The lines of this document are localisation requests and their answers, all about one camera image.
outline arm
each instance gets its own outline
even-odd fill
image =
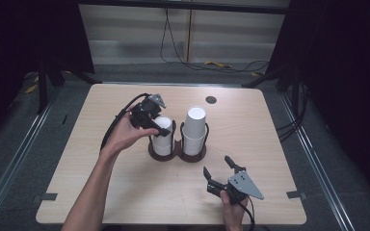
[[[231,205],[229,196],[225,191],[221,191],[221,200],[224,204],[224,225],[226,231],[241,231],[242,220],[245,210],[238,204]],[[248,205],[248,199],[241,202],[245,207]]]
[[[101,149],[92,174],[68,213],[62,230],[99,230],[113,166],[119,153],[139,138],[156,134],[156,129],[134,128],[129,114],[121,118],[107,144]]]

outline table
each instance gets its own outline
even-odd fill
[[[222,201],[206,191],[202,169],[207,167],[214,180],[225,183],[233,175],[225,155],[247,168],[264,195],[264,200],[253,199],[256,223],[305,223],[301,200],[287,197],[287,192],[297,189],[260,90],[112,84],[92,86],[47,189],[58,196],[42,201],[38,222],[65,221],[93,169],[110,123],[132,98],[144,92],[160,93],[167,105],[161,114],[177,124],[192,106],[206,110],[210,128],[206,156],[197,163],[178,157],[158,162],[147,152],[149,140],[140,139],[116,161],[104,223],[222,224]],[[216,97],[217,102],[207,103],[207,96]],[[177,141],[181,139],[178,131]],[[244,223],[250,223],[249,216],[245,215]]]

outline hand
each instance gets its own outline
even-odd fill
[[[224,204],[224,225],[226,231],[241,231],[245,210],[238,204],[231,205],[230,198],[225,191],[221,191],[221,200]],[[248,199],[244,199],[241,203],[246,207]]]
[[[130,147],[139,138],[157,134],[158,130],[155,128],[143,129],[133,127],[130,122],[130,114],[127,112],[114,128],[100,155],[103,152],[107,152],[113,156],[117,156],[122,150]]]

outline dark brown cup holder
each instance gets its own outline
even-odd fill
[[[201,151],[197,155],[188,155],[188,154],[186,154],[186,153],[183,152],[183,149],[182,149],[182,147],[184,145],[184,135],[183,135],[183,131],[182,131],[182,129],[184,127],[184,123],[183,122],[181,123],[181,127],[180,127],[181,141],[174,141],[173,142],[173,151],[172,151],[171,154],[169,154],[167,156],[158,155],[154,151],[154,148],[152,146],[152,139],[151,139],[151,137],[149,137],[148,153],[152,157],[152,159],[154,159],[156,161],[159,161],[159,162],[169,161],[169,160],[173,159],[175,156],[178,156],[184,162],[188,162],[188,163],[196,163],[196,162],[199,162],[206,155],[206,140],[208,139],[209,126],[208,126],[207,123],[205,123],[205,126],[206,126],[205,140],[203,141],[203,146],[202,146]],[[173,120],[172,121],[172,132],[171,132],[172,139],[173,139],[173,134],[175,133],[175,129],[176,129],[176,123],[175,123],[175,120]]]

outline gray floor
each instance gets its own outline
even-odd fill
[[[234,65],[236,68],[244,66],[246,65]],[[225,74],[195,71],[182,64],[97,65],[95,70],[94,78],[110,82],[240,86],[254,79],[248,72]],[[33,199],[35,195],[45,193],[90,89],[88,84],[73,76],[67,75],[66,79],[0,206],[0,230],[60,229],[60,225],[43,225],[36,222],[35,216],[40,204]],[[276,82],[267,81],[258,88],[263,91],[275,127],[278,128],[290,121],[280,95],[276,92]],[[39,106],[38,92],[24,93],[32,84],[30,81],[25,82],[24,89],[13,102],[5,123],[0,127],[0,177],[36,117]],[[370,230],[370,187],[342,151],[334,136],[328,132],[311,100],[304,117],[304,128],[354,228]],[[307,222],[299,226],[258,226],[256,230],[342,230],[297,136],[293,135],[283,142],[282,147],[298,190],[307,195],[307,199],[303,201]]]

